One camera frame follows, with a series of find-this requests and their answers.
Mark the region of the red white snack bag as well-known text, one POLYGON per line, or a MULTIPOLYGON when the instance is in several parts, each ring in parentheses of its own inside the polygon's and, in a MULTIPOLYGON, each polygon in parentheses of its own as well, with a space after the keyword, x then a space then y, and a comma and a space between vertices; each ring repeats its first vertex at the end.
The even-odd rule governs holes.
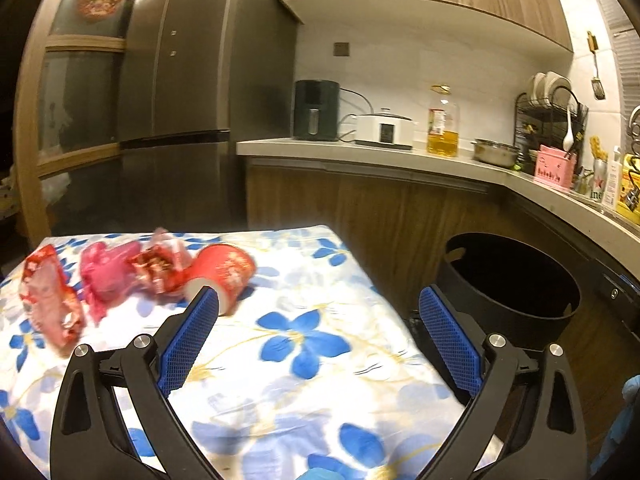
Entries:
POLYGON ((58 253, 51 244, 29 255, 18 294, 32 327, 58 352, 78 344, 86 327, 84 308, 67 283, 58 253))

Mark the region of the pink plastic bag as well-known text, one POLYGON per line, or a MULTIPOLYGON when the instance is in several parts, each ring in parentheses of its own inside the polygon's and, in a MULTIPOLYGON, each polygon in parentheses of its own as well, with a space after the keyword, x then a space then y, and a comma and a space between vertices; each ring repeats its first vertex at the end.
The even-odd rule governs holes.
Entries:
POLYGON ((141 252, 141 247, 137 240, 117 246, 96 242, 82 251, 79 274, 94 324, 99 325, 107 311, 128 296, 137 279, 131 260, 141 252))

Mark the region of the small red printed wrapper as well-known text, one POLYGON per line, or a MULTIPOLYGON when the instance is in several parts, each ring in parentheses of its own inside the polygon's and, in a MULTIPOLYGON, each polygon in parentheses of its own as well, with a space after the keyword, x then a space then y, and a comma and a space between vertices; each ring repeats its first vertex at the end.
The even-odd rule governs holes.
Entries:
POLYGON ((137 284, 157 297, 181 296, 192 262, 183 241, 161 228, 154 231, 145 248, 128 259, 137 284))

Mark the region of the red paper cup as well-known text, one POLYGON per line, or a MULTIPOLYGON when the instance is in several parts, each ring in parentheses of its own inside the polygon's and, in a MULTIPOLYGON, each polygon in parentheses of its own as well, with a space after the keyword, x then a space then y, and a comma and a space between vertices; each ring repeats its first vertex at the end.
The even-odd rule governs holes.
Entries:
POLYGON ((208 245, 186 269, 183 293, 191 301, 203 287, 212 288, 218 296, 219 314, 229 316, 255 272, 256 263, 245 250, 229 244, 208 245))

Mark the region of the black trash bin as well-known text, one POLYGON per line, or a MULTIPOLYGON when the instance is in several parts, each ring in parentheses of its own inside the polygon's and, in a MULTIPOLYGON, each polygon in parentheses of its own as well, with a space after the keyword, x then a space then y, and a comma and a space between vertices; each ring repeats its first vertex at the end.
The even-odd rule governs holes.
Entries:
POLYGON ((556 344, 580 306, 574 276, 545 252, 497 234, 450 237, 436 286, 485 333, 540 351, 556 344))

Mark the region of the grey kitchen countertop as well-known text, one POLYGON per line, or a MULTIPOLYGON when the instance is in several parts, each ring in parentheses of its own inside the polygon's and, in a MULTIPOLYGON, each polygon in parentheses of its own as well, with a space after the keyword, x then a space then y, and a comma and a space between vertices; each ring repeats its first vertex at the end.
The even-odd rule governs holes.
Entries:
POLYGON ((639 275, 638 228, 582 196, 539 183, 527 174, 474 162, 469 157, 446 158, 419 151, 291 138, 244 141, 238 144, 238 153, 260 159, 344 162, 499 185, 544 208, 589 238, 633 276, 639 275))

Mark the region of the blue glove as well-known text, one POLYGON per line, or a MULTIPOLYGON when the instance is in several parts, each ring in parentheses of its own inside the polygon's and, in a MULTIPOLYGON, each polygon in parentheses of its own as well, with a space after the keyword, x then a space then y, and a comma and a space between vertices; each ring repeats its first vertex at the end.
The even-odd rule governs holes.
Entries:
POLYGON ((623 385, 622 396, 625 406, 617 415, 606 434, 600 451, 590 465, 590 474, 594 477, 607 464, 616 451, 623 445, 624 439, 634 422, 634 404, 639 399, 639 376, 629 378, 623 385))

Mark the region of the pink box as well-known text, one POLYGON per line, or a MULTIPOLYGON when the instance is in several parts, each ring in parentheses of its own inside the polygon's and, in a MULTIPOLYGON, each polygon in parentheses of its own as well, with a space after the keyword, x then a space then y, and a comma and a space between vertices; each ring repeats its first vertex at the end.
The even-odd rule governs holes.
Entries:
POLYGON ((541 145, 536 158, 534 180, 554 188, 572 186, 577 156, 558 148, 541 145))

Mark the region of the steel pot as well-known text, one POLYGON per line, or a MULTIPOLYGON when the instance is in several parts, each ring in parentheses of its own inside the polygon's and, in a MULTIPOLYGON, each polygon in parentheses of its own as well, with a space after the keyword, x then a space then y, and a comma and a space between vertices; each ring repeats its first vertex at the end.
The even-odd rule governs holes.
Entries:
POLYGON ((509 144, 475 139, 472 145, 473 158, 478 162, 500 168, 512 168, 518 159, 518 149, 509 144))

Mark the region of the wood framed glass door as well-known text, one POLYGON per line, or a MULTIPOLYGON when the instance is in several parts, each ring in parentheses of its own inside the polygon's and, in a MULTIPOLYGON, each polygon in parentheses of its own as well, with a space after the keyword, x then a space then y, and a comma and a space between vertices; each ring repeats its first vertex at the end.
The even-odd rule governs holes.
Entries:
POLYGON ((110 232, 122 223, 117 104, 134 9, 88 21, 78 0, 41 0, 18 74, 16 184, 30 246, 51 235, 110 232))

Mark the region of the cooking oil bottle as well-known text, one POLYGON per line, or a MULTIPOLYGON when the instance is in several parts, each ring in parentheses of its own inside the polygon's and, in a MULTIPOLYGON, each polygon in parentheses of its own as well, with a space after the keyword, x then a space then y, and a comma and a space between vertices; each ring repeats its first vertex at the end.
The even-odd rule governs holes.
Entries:
POLYGON ((459 107, 446 84, 431 86, 433 99, 428 109, 427 151, 432 155, 456 157, 459 147, 459 107))

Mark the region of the white rice cooker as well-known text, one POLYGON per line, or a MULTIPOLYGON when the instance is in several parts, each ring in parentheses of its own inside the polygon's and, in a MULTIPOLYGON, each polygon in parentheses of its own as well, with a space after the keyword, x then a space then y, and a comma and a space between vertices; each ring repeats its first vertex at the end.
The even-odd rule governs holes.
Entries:
POLYGON ((382 110, 357 117, 355 143, 411 151, 416 123, 409 117, 382 110))

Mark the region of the black air fryer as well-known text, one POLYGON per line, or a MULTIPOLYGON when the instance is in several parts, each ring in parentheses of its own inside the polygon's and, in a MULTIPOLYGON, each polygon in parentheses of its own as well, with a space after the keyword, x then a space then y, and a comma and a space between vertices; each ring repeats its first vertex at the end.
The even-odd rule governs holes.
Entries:
POLYGON ((295 83, 293 136, 298 140, 336 141, 340 84, 303 79, 295 83))

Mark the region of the dark steel refrigerator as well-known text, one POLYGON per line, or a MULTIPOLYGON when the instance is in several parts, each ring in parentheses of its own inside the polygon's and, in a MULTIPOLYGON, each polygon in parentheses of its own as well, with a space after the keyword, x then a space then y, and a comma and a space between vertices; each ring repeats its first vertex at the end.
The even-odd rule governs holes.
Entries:
POLYGON ((297 24, 279 0, 136 0, 117 134, 129 231, 242 230, 242 142, 290 132, 297 24))

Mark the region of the wall power socket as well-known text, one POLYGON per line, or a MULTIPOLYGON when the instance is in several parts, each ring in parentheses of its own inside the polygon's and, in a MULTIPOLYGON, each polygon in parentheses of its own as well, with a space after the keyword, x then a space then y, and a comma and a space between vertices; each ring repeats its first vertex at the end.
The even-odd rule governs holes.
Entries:
POLYGON ((350 55, 350 43, 349 42, 334 42, 333 55, 336 58, 348 58, 350 55))

